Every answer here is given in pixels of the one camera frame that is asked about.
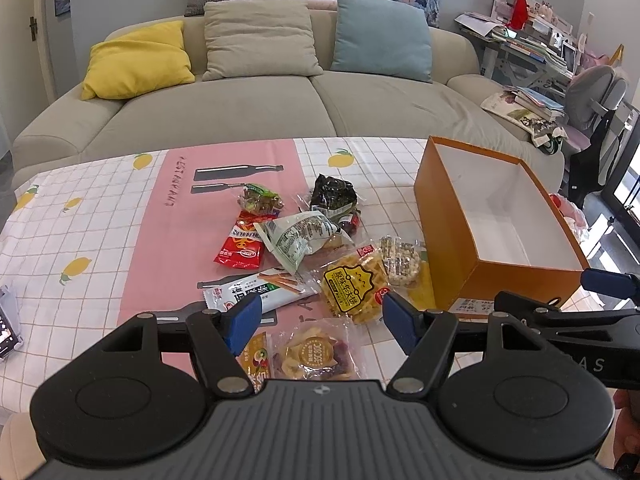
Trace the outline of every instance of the box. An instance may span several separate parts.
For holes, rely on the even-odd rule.
[[[562,305],[580,286],[587,259],[519,158],[430,137],[414,191],[439,309],[486,316],[501,290]]]

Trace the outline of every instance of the beige pillow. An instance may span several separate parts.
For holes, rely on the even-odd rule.
[[[204,6],[203,81],[322,73],[303,0],[230,0]]]

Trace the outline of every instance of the black bottle illustration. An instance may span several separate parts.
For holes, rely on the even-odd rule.
[[[219,182],[217,184],[201,184],[200,186],[191,186],[191,194],[213,193],[215,191],[224,191],[232,187],[242,187],[244,184],[225,184]]]
[[[204,168],[196,170],[193,176],[194,181],[201,182],[203,180],[224,180],[226,178],[244,178],[256,173],[265,171],[282,171],[284,166],[249,166],[241,164],[240,166],[222,166],[220,168]]]

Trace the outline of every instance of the gray office chair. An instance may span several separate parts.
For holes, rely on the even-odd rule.
[[[562,152],[569,170],[568,198],[580,209],[589,193],[604,187],[620,154],[627,130],[611,127],[627,86],[612,67],[600,65],[577,75],[567,89],[568,139]]]

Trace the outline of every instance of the hand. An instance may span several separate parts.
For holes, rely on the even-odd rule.
[[[631,416],[628,391],[616,391],[613,402],[616,409],[621,410],[613,438],[613,456],[617,462],[625,453],[640,454],[640,424]]]

